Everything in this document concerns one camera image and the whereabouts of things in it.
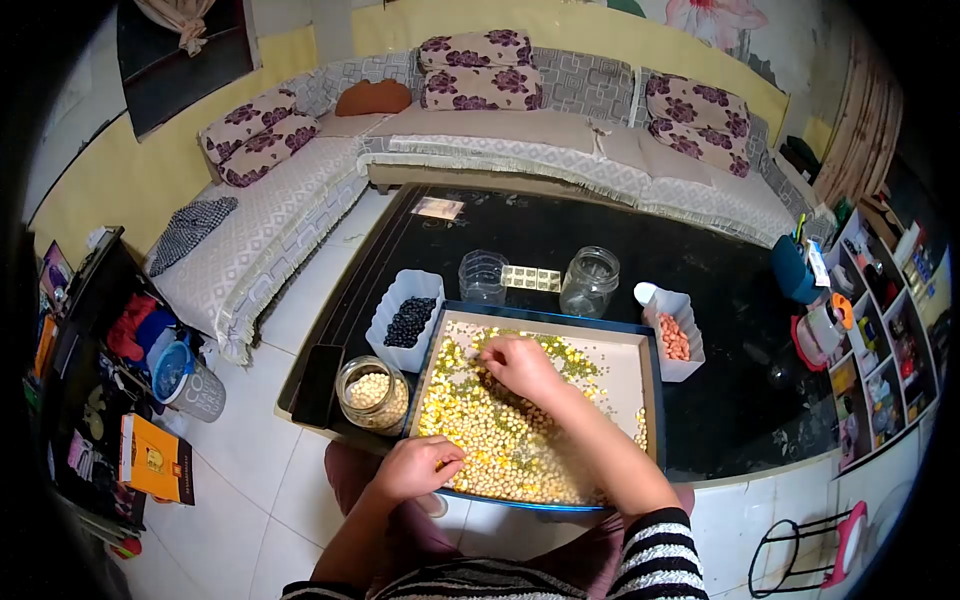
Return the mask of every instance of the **curtain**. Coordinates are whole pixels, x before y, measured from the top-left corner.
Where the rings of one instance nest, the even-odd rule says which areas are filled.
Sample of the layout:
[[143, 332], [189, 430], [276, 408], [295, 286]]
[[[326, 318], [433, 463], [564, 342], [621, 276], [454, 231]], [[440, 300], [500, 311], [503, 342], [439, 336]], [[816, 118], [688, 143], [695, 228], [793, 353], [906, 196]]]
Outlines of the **curtain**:
[[206, 44], [204, 15], [215, 0], [133, 0], [157, 25], [180, 34], [180, 48], [191, 57]]
[[813, 191], [827, 206], [874, 196], [886, 179], [903, 117], [903, 90], [862, 30], [851, 35], [847, 82], [835, 136]]

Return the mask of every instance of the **person's left hand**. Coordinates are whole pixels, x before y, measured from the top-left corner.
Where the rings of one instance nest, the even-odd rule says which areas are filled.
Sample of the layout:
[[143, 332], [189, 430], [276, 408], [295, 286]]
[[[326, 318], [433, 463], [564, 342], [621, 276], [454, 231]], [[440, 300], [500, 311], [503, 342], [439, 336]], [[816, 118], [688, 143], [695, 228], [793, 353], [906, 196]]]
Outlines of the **person's left hand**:
[[[374, 492], [402, 502], [435, 492], [463, 468], [464, 450], [444, 436], [400, 440], [371, 481]], [[438, 470], [438, 463], [443, 463]]]

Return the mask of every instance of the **black and white striped shirt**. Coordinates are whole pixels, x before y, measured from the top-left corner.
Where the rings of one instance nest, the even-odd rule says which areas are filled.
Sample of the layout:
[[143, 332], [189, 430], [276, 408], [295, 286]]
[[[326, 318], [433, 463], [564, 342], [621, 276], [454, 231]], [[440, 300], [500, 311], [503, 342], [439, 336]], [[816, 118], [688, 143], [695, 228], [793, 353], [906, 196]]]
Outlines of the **black and white striped shirt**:
[[[707, 600], [704, 570], [681, 509], [654, 511], [634, 522], [624, 536], [622, 558], [609, 600]], [[363, 600], [364, 593], [337, 583], [298, 582], [281, 600]], [[585, 600], [587, 593], [522, 563], [462, 558], [424, 567], [388, 586], [376, 600]]]

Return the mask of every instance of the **sofa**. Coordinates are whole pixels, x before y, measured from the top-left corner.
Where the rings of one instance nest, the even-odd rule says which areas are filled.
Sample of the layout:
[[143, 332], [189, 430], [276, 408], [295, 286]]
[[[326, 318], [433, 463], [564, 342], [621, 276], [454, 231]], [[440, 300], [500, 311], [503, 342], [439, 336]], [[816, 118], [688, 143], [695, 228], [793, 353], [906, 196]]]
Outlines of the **sofa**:
[[[340, 60], [282, 82], [297, 110], [320, 119], [320, 132], [247, 187], [214, 177], [198, 200], [233, 196], [238, 207], [154, 277], [157, 289], [185, 323], [217, 339], [222, 356], [247, 364], [257, 317], [368, 183], [460, 182], [615, 202], [766, 248], [806, 213], [808, 236], [824, 246], [832, 237], [832, 214], [811, 205], [770, 157], [759, 117], [751, 171], [734, 177], [646, 131], [650, 69], [536, 47], [532, 60], [544, 93], [541, 109], [529, 112], [424, 110], [416, 50]], [[351, 85], [388, 78], [411, 88], [413, 105], [395, 115], [332, 113]]]

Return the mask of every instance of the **trash can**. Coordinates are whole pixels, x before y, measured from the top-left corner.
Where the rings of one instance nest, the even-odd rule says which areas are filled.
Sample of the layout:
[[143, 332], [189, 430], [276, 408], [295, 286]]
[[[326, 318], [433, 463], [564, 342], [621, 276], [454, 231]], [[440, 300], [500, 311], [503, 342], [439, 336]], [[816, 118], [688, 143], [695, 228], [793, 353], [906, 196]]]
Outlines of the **trash can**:
[[174, 342], [156, 361], [154, 397], [188, 415], [214, 422], [224, 412], [227, 390], [213, 372], [197, 362], [190, 347]]

